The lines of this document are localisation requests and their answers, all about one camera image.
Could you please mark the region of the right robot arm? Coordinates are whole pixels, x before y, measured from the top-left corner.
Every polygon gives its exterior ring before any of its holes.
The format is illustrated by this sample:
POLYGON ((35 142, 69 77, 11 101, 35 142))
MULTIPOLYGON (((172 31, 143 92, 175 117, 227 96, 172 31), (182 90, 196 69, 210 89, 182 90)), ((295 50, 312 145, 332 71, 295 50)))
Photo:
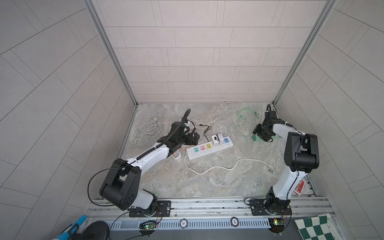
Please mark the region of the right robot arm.
POLYGON ((265 118, 254 129, 254 134, 269 142, 274 136, 286 141, 285 169, 278 182, 272 186, 265 199, 249 200, 247 204, 253 216, 290 215, 290 203, 295 187, 320 164, 318 137, 297 130, 293 125, 278 118, 277 112, 267 105, 265 118))

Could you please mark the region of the long multicolour power strip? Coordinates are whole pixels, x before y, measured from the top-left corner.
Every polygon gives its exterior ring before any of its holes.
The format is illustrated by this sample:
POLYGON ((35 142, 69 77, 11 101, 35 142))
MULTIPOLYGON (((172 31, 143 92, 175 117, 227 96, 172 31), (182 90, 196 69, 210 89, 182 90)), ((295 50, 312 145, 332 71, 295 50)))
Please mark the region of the long multicolour power strip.
POLYGON ((190 160, 204 157, 233 147, 234 144, 230 137, 222 134, 213 135, 212 140, 197 146, 187 148, 186 152, 190 160))

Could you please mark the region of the small blue-socket power strip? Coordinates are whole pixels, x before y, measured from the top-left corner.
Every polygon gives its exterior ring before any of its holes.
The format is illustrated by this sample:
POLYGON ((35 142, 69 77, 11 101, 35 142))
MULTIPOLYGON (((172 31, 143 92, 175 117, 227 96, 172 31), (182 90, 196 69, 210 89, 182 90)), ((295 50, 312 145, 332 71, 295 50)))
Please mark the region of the small blue-socket power strip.
POLYGON ((180 162, 181 161, 181 153, 179 150, 176 150, 173 154, 172 157, 174 160, 180 162))

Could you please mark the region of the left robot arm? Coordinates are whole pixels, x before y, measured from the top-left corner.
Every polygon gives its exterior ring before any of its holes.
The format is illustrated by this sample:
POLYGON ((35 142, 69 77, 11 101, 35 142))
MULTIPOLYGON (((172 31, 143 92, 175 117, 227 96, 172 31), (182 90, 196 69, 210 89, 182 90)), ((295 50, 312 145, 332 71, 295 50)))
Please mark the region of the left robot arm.
POLYGON ((141 155, 127 160, 116 159, 110 168, 101 170, 100 173, 108 173, 99 194, 110 204, 101 205, 93 200, 90 202, 98 207, 116 206, 122 211, 152 216, 157 210, 158 197, 147 190, 139 189, 141 175, 158 162, 177 153, 182 145, 197 145, 199 138, 196 125, 192 121, 184 118, 172 123, 170 132, 141 155))

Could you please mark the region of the green charger with cable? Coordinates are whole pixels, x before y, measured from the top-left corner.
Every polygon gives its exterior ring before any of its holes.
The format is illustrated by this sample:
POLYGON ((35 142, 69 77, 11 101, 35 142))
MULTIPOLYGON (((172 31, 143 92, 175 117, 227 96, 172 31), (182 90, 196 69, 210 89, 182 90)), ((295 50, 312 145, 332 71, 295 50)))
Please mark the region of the green charger with cable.
POLYGON ((250 127, 247 124, 236 125, 234 127, 234 129, 240 135, 242 135, 243 137, 245 137, 247 139, 251 139, 253 142, 261 142, 261 141, 263 141, 263 139, 261 137, 257 136, 253 132, 251 132, 251 129, 250 129, 250 127))

